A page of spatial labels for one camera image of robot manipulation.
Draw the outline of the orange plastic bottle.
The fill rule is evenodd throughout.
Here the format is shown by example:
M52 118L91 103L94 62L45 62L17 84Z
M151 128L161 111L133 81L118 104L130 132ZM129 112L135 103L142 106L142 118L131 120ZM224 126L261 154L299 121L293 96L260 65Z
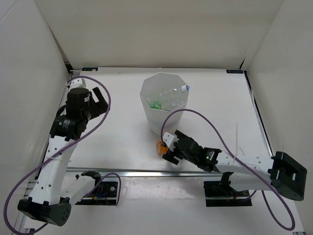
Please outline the orange plastic bottle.
M163 155L163 154L165 154L165 153L161 153L161 145L167 146L167 145L164 144L161 140L159 140L159 141L156 142L156 151L157 151L158 155L160 155L160 156Z

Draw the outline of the green plastic soda bottle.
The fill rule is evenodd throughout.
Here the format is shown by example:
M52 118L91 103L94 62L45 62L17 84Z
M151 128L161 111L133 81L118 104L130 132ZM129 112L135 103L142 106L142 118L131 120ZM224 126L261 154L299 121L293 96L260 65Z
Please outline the green plastic soda bottle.
M150 108L155 110L163 110L162 104L159 102L152 102Z

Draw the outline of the blue label clear plastic bottle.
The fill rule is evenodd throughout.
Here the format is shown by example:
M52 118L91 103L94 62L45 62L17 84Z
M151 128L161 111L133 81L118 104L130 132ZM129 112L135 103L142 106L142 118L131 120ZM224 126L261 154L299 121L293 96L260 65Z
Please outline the blue label clear plastic bottle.
M171 112L179 107L181 107L184 103L179 103L179 102L173 102L173 103L168 103L168 104L164 104L162 106L164 111L168 111Z

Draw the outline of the clear unlabelled plastic bottle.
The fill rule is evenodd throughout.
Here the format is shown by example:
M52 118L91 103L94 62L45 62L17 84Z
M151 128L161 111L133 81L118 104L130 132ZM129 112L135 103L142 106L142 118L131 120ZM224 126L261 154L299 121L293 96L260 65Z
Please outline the clear unlabelled plastic bottle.
M173 102L185 103L189 91L190 87L188 85L183 85L177 88L166 88L147 95L145 101L149 106L152 102L159 102L162 106Z

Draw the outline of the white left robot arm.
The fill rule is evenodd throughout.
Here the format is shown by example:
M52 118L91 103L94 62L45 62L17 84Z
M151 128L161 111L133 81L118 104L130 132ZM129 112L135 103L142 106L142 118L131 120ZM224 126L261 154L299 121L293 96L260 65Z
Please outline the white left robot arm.
M37 182L28 198L21 199L18 210L29 218L44 223L63 226L71 208L86 195L102 192L101 174L85 171L75 182L62 189L65 172L71 155L86 130L87 123L108 110L108 103L98 87L72 88L63 106L65 114L58 112L50 130L48 152Z

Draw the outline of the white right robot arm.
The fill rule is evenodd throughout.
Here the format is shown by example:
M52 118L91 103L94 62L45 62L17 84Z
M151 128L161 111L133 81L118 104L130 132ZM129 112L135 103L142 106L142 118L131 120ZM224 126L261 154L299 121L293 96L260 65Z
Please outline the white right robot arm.
M200 146L191 137L176 130L162 136L168 150L163 159L177 165L186 160L206 172L218 172L222 194L235 191L275 190L283 197L304 200L307 169L285 152L277 151L272 157L232 156L220 149Z

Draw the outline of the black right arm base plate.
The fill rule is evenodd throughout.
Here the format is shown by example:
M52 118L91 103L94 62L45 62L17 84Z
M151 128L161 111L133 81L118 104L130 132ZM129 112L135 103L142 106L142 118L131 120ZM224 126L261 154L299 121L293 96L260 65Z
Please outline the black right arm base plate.
M203 183L206 207L250 207L252 206L248 190L236 191L223 186L219 181Z

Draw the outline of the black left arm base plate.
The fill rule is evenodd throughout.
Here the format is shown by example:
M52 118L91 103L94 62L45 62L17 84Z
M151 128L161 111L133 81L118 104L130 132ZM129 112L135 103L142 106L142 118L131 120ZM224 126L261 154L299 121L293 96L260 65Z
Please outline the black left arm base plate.
M98 190L92 195L78 201L76 205L84 206L116 206L118 203L120 181L117 177L105 178Z

